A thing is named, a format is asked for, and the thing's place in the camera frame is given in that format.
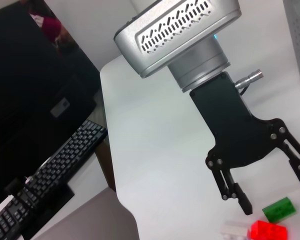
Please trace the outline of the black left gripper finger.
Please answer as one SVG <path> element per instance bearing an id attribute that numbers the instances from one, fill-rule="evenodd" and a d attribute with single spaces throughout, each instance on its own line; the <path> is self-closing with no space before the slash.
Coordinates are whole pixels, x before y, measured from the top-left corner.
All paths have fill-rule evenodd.
<path id="1" fill-rule="evenodd" d="M 300 144 L 281 119 L 275 118 L 272 125 L 272 133 L 276 134 L 275 145 L 289 158 L 289 164 L 300 182 Z"/>
<path id="2" fill-rule="evenodd" d="M 237 199 L 244 214 L 247 216 L 251 215 L 253 206 L 240 185 L 234 181 L 231 170 L 227 167 L 218 166 L 212 166 L 210 170 L 220 191 L 221 198 L 224 201 L 230 198 Z"/>

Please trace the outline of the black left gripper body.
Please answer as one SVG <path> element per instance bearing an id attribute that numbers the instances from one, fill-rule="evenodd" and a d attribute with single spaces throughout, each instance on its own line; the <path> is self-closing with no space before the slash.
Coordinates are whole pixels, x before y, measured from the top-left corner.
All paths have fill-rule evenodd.
<path id="1" fill-rule="evenodd" d="M 253 116 L 227 72 L 195 88 L 189 95 L 215 139 L 205 160 L 212 171 L 248 166 L 285 141 L 279 132 L 284 122 Z"/>

